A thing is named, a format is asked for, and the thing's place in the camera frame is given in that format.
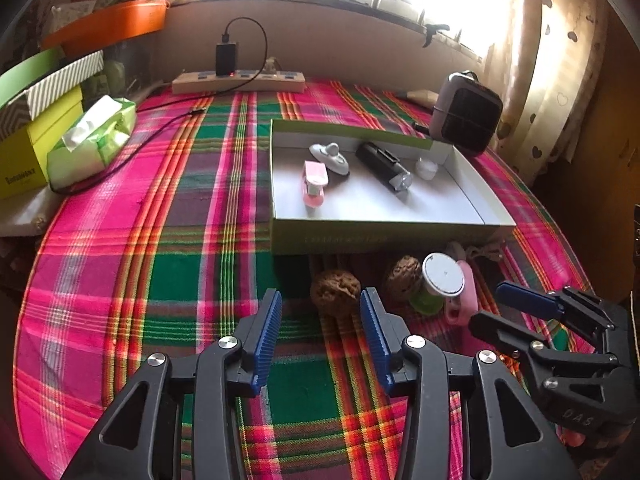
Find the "orange shelf tray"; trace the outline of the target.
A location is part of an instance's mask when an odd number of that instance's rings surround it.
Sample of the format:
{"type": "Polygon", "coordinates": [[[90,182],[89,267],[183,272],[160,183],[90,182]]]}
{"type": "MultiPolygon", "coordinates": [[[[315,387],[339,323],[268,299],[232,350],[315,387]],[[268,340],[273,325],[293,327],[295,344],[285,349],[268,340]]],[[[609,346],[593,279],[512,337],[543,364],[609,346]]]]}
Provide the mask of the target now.
{"type": "Polygon", "coordinates": [[[113,4],[52,32],[42,50],[60,47],[73,58],[114,46],[128,39],[159,32],[165,26],[165,0],[131,0],[113,4]]]}

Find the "green white cardboard box tray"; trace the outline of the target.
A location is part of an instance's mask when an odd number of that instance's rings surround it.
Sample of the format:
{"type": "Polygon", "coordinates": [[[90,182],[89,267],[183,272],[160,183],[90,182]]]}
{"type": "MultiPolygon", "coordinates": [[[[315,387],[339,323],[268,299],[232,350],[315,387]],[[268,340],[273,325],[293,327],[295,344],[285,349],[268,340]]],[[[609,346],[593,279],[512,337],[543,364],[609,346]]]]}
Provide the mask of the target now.
{"type": "Polygon", "coordinates": [[[502,242],[515,221],[497,194],[454,146],[401,133],[327,122],[273,120],[270,126],[271,250],[279,255],[347,254],[376,250],[435,250],[450,240],[463,245],[502,242]],[[412,174],[394,191],[356,155],[371,142],[397,157],[412,174]],[[304,170],[311,148],[334,143],[349,166],[330,174],[322,203],[304,199],[304,170]],[[430,180],[418,162],[434,162],[430,180]]]}

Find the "striped white box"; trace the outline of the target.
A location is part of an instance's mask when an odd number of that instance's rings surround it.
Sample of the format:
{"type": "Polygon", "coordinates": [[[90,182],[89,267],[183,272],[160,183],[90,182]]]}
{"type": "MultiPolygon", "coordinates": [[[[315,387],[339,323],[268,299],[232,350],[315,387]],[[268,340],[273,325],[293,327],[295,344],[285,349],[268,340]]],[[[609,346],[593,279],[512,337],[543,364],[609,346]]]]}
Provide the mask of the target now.
{"type": "Polygon", "coordinates": [[[50,105],[73,88],[104,69],[103,51],[78,58],[50,75],[44,76],[1,109],[1,141],[37,119],[50,105]]]}

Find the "green flat lid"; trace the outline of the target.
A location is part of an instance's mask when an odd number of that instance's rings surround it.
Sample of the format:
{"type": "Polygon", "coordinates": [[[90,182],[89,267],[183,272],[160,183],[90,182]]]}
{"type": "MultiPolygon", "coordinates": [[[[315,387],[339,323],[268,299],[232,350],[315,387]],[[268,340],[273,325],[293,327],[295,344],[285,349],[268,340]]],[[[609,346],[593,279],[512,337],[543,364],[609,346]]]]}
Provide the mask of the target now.
{"type": "Polygon", "coordinates": [[[7,70],[0,78],[0,107],[4,107],[25,89],[58,70],[64,60],[59,47],[41,51],[7,70]]]}

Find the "brown walnut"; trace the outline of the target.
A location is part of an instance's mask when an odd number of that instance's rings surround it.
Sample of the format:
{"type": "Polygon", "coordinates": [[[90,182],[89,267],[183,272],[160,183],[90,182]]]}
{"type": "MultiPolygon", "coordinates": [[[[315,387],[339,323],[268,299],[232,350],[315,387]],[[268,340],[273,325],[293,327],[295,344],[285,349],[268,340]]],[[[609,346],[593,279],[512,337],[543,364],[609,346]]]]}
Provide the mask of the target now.
{"type": "Polygon", "coordinates": [[[421,280],[420,261],[416,257],[405,255],[390,267],[384,278],[383,288],[391,300],[408,301],[419,290],[421,280]]]}
{"type": "Polygon", "coordinates": [[[321,314],[344,318],[359,309],[361,284],[342,269],[325,270],[311,281],[310,299],[321,314]]]}

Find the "beige power strip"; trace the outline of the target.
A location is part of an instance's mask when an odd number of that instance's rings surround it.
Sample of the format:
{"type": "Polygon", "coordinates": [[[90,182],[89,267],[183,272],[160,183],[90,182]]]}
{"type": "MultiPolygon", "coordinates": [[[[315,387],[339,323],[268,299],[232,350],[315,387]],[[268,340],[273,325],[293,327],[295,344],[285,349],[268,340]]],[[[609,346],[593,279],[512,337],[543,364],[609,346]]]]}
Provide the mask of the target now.
{"type": "Polygon", "coordinates": [[[238,70],[230,76],[218,76],[212,70],[180,74],[172,83],[173,94],[228,91],[275,91],[300,93],[306,89],[305,76],[299,72],[273,74],[256,70],[238,70]]]}

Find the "green tissue pack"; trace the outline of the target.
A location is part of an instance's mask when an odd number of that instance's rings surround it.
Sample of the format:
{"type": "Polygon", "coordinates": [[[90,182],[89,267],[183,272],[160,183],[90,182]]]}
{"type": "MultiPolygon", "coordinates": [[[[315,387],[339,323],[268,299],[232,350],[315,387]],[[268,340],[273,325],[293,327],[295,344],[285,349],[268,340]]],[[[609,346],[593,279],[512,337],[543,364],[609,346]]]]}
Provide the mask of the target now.
{"type": "Polygon", "coordinates": [[[99,174],[128,143],[137,122],[137,104],[102,96],[56,142],[47,154],[54,192],[99,174]]]}

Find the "black window latch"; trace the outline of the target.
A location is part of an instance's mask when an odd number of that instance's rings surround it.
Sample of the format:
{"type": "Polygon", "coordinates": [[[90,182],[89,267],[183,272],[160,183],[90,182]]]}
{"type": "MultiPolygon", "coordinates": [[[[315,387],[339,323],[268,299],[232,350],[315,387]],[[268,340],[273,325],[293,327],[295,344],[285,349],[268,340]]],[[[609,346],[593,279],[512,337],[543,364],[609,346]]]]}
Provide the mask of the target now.
{"type": "Polygon", "coordinates": [[[431,43],[433,38],[439,32],[449,32],[450,27],[446,24],[426,24],[424,26],[424,44],[423,47],[427,48],[431,43]]]}

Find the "black bike light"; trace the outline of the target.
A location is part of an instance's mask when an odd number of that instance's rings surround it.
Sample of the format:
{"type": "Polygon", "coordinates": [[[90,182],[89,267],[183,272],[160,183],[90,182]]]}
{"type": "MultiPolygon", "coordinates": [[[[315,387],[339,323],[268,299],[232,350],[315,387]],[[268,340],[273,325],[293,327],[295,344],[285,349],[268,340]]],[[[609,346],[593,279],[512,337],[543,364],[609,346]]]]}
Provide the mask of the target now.
{"type": "Polygon", "coordinates": [[[356,157],[375,177],[395,193],[408,191],[412,185],[412,173],[399,158],[372,142],[363,142],[356,149],[356,157]]]}

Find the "heart pattern curtain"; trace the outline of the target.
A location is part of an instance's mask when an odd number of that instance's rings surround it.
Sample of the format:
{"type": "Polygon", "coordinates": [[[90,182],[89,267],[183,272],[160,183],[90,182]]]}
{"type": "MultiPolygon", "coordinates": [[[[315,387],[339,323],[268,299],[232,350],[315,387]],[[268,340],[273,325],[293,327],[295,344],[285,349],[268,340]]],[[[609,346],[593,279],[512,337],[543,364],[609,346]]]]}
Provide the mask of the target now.
{"type": "Polygon", "coordinates": [[[482,0],[491,32],[480,80],[503,102],[491,147],[527,184],[572,159],[598,81],[605,0],[482,0]]]}

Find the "yellow green box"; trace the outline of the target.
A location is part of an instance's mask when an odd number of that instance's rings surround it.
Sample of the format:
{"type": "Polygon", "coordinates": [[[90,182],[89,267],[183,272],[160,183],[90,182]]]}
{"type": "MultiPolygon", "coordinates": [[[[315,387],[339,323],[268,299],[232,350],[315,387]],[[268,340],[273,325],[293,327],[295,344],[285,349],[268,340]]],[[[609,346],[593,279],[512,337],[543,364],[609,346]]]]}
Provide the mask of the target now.
{"type": "Polygon", "coordinates": [[[47,154],[81,115],[82,93],[76,86],[1,141],[1,198],[42,188],[49,182],[47,154]]]}

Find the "white plug on strip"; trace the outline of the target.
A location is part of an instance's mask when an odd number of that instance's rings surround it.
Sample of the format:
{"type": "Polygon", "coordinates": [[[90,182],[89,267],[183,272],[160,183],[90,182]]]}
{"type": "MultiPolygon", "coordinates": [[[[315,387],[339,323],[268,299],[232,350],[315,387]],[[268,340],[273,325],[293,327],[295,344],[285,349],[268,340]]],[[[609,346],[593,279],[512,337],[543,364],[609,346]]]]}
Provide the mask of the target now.
{"type": "Polygon", "coordinates": [[[270,56],[270,58],[266,59],[262,72],[267,75],[275,75],[280,69],[281,67],[278,60],[273,56],[270,56]]]}

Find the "white lid green jar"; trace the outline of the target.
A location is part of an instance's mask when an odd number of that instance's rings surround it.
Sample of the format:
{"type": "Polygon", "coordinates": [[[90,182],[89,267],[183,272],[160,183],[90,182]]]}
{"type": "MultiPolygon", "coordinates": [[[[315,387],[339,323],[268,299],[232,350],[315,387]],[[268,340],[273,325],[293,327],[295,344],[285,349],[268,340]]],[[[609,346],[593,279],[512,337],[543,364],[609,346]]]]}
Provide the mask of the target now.
{"type": "Polygon", "coordinates": [[[411,307],[425,315],[436,315],[445,302],[461,295],[465,277],[456,260],[442,252],[427,255],[421,266],[420,287],[409,299],[411,307]]]}

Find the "grey black fan heater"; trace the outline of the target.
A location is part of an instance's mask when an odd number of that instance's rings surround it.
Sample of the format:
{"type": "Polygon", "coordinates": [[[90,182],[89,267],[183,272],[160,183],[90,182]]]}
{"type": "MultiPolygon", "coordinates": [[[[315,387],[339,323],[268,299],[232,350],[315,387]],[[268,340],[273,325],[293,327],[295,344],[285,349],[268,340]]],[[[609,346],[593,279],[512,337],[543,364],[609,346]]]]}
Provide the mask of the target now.
{"type": "Polygon", "coordinates": [[[503,102],[470,70],[450,74],[433,106],[432,139],[454,145],[471,156],[483,154],[494,135],[503,102]]]}

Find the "white panda figure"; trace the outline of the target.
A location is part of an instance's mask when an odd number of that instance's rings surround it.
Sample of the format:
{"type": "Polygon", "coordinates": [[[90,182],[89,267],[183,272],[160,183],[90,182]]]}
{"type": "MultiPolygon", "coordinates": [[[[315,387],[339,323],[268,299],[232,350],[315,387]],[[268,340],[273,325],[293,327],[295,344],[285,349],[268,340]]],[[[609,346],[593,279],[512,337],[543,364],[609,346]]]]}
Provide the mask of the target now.
{"type": "Polygon", "coordinates": [[[326,165],[326,169],[338,174],[341,177],[347,177],[349,175],[349,162],[346,157],[341,153],[340,146],[331,142],[329,144],[312,144],[309,148],[309,153],[314,156],[317,162],[322,162],[326,165]]]}

